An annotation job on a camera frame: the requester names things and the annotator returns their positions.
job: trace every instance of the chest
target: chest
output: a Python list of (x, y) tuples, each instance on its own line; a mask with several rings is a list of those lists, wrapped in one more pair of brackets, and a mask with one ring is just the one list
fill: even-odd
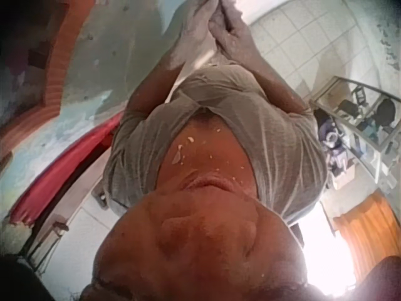
[(157, 184), (193, 170), (220, 172), (257, 197), (251, 162), (231, 129), (216, 115), (198, 115), (189, 120), (172, 141)]

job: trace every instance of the hand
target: hand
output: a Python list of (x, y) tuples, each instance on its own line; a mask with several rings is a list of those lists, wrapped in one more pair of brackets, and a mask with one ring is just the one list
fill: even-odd
[(234, 60), (246, 68), (254, 68), (264, 61), (251, 35), (248, 25), (242, 20), (232, 0), (221, 0), (222, 13), (226, 24), (222, 26), (212, 18), (209, 29), (228, 59)]
[(180, 39), (198, 46), (209, 32), (209, 21), (215, 13), (219, 0), (189, 0), (189, 10), (184, 21)]
[(189, 0), (190, 6), (179, 39), (172, 48), (169, 68), (177, 68), (193, 57), (209, 33), (209, 21), (219, 0)]

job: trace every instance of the gray shirt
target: gray shirt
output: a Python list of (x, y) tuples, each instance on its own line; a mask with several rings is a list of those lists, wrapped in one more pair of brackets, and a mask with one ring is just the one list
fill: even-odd
[(202, 108), (220, 116), (242, 145), (265, 207), (288, 224), (313, 208), (327, 168), (312, 111), (284, 113), (248, 71), (234, 65), (195, 72), (149, 116), (125, 112), (103, 177), (114, 212), (122, 215), (155, 190), (170, 144)]

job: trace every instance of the curtain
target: curtain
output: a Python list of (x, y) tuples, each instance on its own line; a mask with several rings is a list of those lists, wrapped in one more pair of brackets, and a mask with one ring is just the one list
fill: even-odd
[(401, 255), (399, 223), (379, 191), (333, 221), (350, 248), (357, 283), (384, 258)]

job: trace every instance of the glass cabinet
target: glass cabinet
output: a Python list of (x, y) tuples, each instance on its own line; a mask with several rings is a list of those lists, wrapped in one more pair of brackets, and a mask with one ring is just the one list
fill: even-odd
[(335, 122), (347, 148), (378, 184), (400, 158), (401, 101), (398, 97), (334, 77), (314, 99)]

